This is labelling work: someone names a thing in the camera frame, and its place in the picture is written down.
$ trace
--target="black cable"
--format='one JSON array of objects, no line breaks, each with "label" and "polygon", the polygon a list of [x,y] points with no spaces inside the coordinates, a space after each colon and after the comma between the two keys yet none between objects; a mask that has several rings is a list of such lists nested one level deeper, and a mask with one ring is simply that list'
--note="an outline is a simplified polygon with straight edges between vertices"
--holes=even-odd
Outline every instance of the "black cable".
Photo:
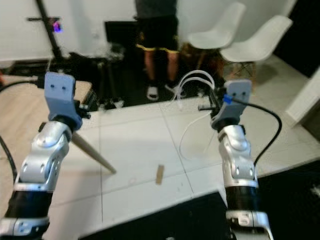
[{"label": "black cable", "polygon": [[255,161],[254,161],[254,165],[256,166],[259,159],[261,158],[261,156],[268,150],[268,148],[274,143],[274,141],[277,139],[277,137],[279,136],[280,132],[281,132],[281,129],[282,129],[282,121],[280,119],[280,117],[274,113],[273,111],[271,110],[268,110],[266,108],[264,108],[263,106],[259,106],[259,105],[256,105],[256,104],[253,104],[253,103],[248,103],[248,102],[244,102],[244,101],[241,101],[239,99],[236,99],[236,98],[232,98],[232,101],[236,102],[236,103],[239,103],[239,104],[243,104],[243,105],[246,105],[246,106],[249,106],[249,107],[252,107],[252,108],[256,108],[256,109],[259,109],[259,110],[262,110],[272,116],[275,117],[275,119],[278,121],[278,129],[275,133],[275,135],[273,136],[273,138],[270,140],[270,142],[265,146],[265,148],[259,153],[259,155],[256,157]]},{"label": "black cable", "polygon": [[15,81],[9,84],[4,85],[3,87],[0,88],[0,93],[14,85],[18,85],[18,84],[36,84],[36,80],[26,80],[26,81]]},{"label": "black cable", "polygon": [[9,164],[10,164],[10,167],[11,167],[11,170],[12,170],[12,176],[13,176],[13,184],[15,184],[15,181],[16,181],[16,178],[17,178],[17,167],[15,165],[15,161],[5,143],[5,141],[3,140],[3,138],[0,136],[0,144],[6,154],[6,157],[9,161]]},{"label": "black cable", "polygon": [[[19,84],[36,84],[36,80],[25,80],[25,81],[15,81],[15,82],[12,82],[12,83],[9,83],[7,85],[4,85],[3,87],[0,87],[0,93],[12,86],[15,86],[15,85],[19,85]],[[3,140],[3,138],[0,136],[0,144],[6,154],[6,157],[9,161],[9,164],[10,164],[10,167],[11,167],[11,171],[12,171],[12,176],[13,176],[13,184],[15,183],[16,181],[16,178],[17,178],[17,167],[15,165],[15,161],[5,143],[5,141]]]}]

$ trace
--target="tile floor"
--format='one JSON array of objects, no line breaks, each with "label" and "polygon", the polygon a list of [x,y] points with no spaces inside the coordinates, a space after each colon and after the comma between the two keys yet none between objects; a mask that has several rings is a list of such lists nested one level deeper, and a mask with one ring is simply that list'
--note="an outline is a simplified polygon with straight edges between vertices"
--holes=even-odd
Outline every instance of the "tile floor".
[{"label": "tile floor", "polygon": [[[283,116],[307,78],[275,56],[257,70],[258,86],[251,102]],[[178,151],[184,128],[205,114],[197,107],[207,101],[186,99],[182,110],[175,103],[152,103],[95,112],[90,121],[84,120],[79,134],[100,151],[117,174],[102,169],[71,145],[62,163],[49,211],[51,224],[44,238],[75,240],[211,192],[219,191],[225,198],[217,134],[210,128],[209,117],[187,132],[181,148],[185,158]],[[250,108],[241,122],[256,156],[274,134],[276,122]],[[290,127],[284,120],[280,138],[258,164],[258,174],[319,157],[319,149],[320,144],[304,128]],[[158,165],[164,165],[161,185],[155,183]]]}]

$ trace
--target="white sneaker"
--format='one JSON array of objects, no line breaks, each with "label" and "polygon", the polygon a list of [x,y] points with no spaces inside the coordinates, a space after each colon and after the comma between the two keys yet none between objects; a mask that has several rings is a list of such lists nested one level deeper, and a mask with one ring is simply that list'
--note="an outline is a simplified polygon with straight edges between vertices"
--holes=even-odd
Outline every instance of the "white sneaker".
[{"label": "white sneaker", "polygon": [[[168,84],[166,84],[164,86],[167,90],[169,90],[170,92],[172,92],[173,94],[176,94],[176,92],[178,91],[178,85],[174,86],[174,87],[170,87]],[[185,91],[182,89],[180,90],[180,95],[182,98],[186,97],[186,93]]]},{"label": "white sneaker", "polygon": [[146,97],[151,101],[157,101],[159,99],[158,88],[156,86],[148,86]]}]

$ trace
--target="blue clip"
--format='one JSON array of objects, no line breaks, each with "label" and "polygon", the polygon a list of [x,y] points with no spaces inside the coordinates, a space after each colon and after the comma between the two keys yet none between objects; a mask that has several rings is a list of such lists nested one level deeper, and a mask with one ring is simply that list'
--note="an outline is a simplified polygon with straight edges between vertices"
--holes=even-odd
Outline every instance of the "blue clip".
[{"label": "blue clip", "polygon": [[227,104],[231,104],[232,96],[229,96],[228,94],[223,95],[223,101]]}]

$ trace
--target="wooden block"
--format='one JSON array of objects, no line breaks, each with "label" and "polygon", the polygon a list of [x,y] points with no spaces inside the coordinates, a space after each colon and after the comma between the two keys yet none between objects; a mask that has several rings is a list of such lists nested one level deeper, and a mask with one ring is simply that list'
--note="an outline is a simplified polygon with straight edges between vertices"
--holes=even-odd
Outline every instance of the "wooden block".
[{"label": "wooden block", "polygon": [[158,170],[156,172],[156,180],[155,180],[155,183],[157,185],[161,185],[162,179],[164,178],[164,171],[165,171],[165,166],[159,165]]}]

